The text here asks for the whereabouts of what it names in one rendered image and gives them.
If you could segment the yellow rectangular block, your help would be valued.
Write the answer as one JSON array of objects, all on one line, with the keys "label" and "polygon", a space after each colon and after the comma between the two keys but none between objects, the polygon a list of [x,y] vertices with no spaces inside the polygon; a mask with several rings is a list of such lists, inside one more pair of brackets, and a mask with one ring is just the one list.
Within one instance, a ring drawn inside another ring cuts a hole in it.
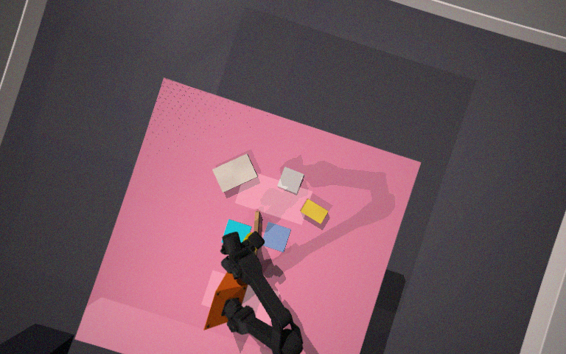
[{"label": "yellow rectangular block", "polygon": [[305,204],[301,208],[301,212],[319,223],[323,221],[326,214],[328,213],[326,209],[317,205],[310,199],[306,200]]}]

